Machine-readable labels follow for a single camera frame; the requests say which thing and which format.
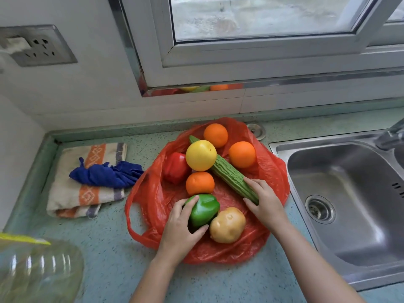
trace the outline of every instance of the stainless steel sink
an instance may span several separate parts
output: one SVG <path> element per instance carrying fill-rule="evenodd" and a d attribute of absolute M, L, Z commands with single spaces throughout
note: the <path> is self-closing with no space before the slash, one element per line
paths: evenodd
<path fill-rule="evenodd" d="M 317 250 L 356 290 L 404 281 L 404 147 L 378 149 L 382 132 L 270 144 Z"/>

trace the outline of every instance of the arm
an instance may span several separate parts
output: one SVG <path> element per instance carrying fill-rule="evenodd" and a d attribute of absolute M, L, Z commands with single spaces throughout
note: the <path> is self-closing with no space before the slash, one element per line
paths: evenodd
<path fill-rule="evenodd" d="M 175 268 L 209 227 L 204 225 L 193 234 L 188 230 L 188 219 L 198 199 L 198 196 L 192 198 L 184 209 L 182 206 L 187 199 L 175 203 L 164 228 L 157 254 L 137 285 L 129 303 L 164 302 Z"/>
<path fill-rule="evenodd" d="M 247 207 L 281 244 L 307 302 L 365 303 L 289 222 L 272 188 L 263 180 L 244 180 L 259 197 L 258 206 L 244 199 Z"/>

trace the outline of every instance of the faucet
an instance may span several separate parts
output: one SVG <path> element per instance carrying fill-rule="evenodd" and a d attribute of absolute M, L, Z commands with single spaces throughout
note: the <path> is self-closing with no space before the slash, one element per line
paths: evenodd
<path fill-rule="evenodd" d="M 393 149 L 399 145 L 404 145 L 404 118 L 388 128 L 376 140 L 376 146 L 384 151 Z"/>

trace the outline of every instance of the striped towel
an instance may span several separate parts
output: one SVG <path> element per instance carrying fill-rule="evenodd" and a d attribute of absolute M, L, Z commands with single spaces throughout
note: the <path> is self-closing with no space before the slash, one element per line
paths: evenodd
<path fill-rule="evenodd" d="M 85 168 L 105 162 L 116 165 L 125 160 L 126 149 L 127 144 L 122 142 L 64 149 L 49 191 L 48 214 L 64 218 L 94 217 L 102 203 L 123 199 L 124 189 L 82 185 L 69 178 L 69 173 L 79 166 L 79 157 L 84 158 Z"/>

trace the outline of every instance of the blue cloth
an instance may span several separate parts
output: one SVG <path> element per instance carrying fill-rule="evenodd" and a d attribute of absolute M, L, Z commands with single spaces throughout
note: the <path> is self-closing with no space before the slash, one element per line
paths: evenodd
<path fill-rule="evenodd" d="M 133 186 L 143 174 L 142 166 L 136 163 L 120 161 L 116 166 L 108 167 L 109 162 L 84 167 L 84 159 L 79 158 L 80 167 L 74 169 L 69 177 L 81 184 L 104 186 L 110 188 L 127 188 Z"/>

